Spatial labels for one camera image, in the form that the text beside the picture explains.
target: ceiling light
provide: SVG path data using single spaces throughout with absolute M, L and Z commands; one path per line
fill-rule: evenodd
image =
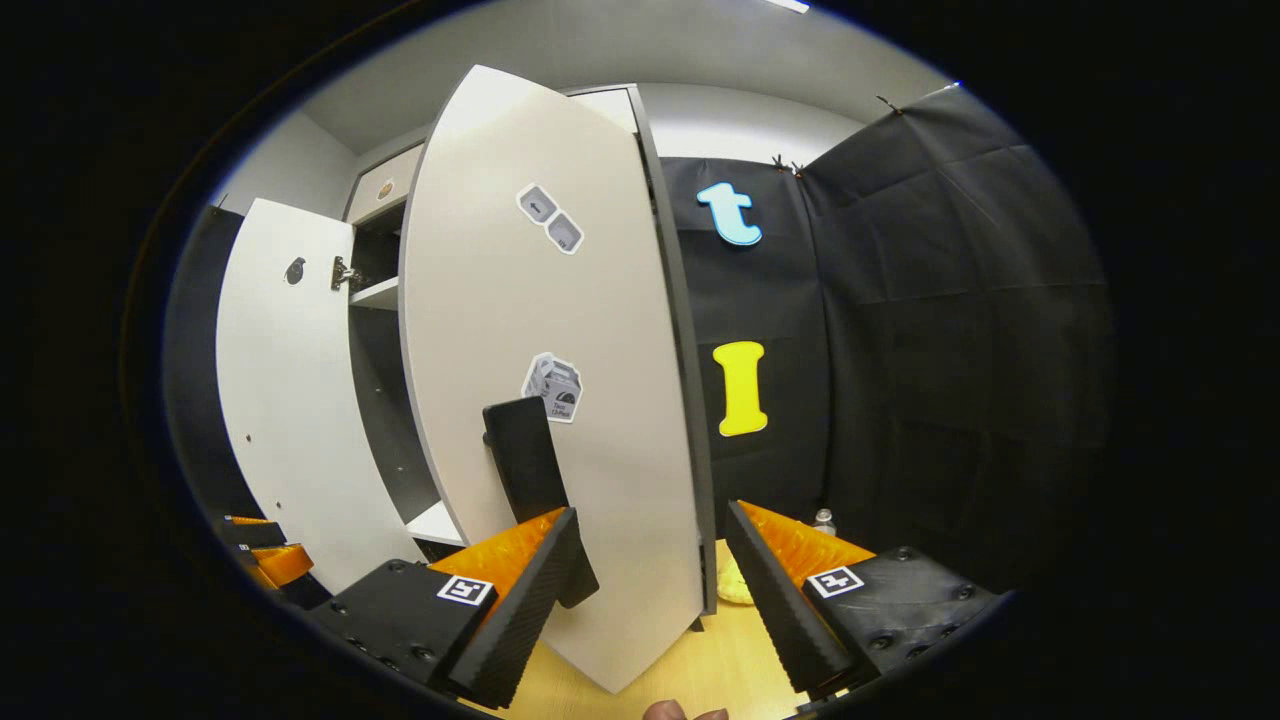
M 796 3 L 796 0 L 764 0 L 765 3 L 773 3 L 780 8 L 786 8 L 788 10 L 795 10 L 796 13 L 804 13 L 809 9 L 809 5 L 804 3 Z

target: open cabinet door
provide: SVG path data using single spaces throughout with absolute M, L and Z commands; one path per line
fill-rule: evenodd
M 704 600 L 672 313 L 636 137 L 558 92 L 475 67 L 428 141 L 402 237 L 410 397 L 468 543 L 515 523 L 481 410 L 521 397 L 544 352 L 579 373 L 572 421 L 550 425 L 600 589 L 557 607 L 541 638 L 618 692 Z
M 356 404 L 347 337 L 352 227 L 255 200 L 218 302 L 218 393 L 253 500 L 337 594 L 393 557 L 422 560 L 396 512 Z

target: plastic bottle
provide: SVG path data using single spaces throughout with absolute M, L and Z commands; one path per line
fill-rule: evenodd
M 831 510 L 823 507 L 818 511 L 818 516 L 814 518 L 813 527 L 827 533 L 828 536 L 836 534 L 836 524 L 831 521 Z

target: black curtain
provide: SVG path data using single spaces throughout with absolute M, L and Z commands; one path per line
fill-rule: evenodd
M 1114 383 L 1101 265 L 1065 190 L 960 88 L 801 173 L 831 350 L 840 534 L 1004 589 L 1088 532 Z
M 913 544 L 995 591 L 1073 538 L 1107 433 L 1114 337 L 1101 265 L 1059 181 L 961 88 L 849 137 L 799 177 L 664 158 L 698 336 L 716 487 L 873 551 Z M 751 246 L 696 193 L 751 197 Z M 764 346 L 768 425 L 722 437 L 712 351 Z
M 812 520 L 823 488 L 831 392 L 813 233 L 796 179 L 772 165 L 703 158 L 663 158 L 662 172 L 698 337 L 716 537 L 723 537 L 730 500 Z M 755 245 L 733 246 L 717 234 L 696 195 L 718 182 L 751 197 L 742 215 L 764 233 Z M 764 347 L 756 369 L 768 424 L 723 437 L 724 374 L 712 352 L 736 341 Z

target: white ceiling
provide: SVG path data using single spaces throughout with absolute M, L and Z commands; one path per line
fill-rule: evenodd
M 817 8 L 764 0 L 499 0 L 421 29 L 353 68 L 303 111 L 357 155 L 426 124 L 483 64 L 553 88 L 710 85 L 870 123 L 951 81 Z

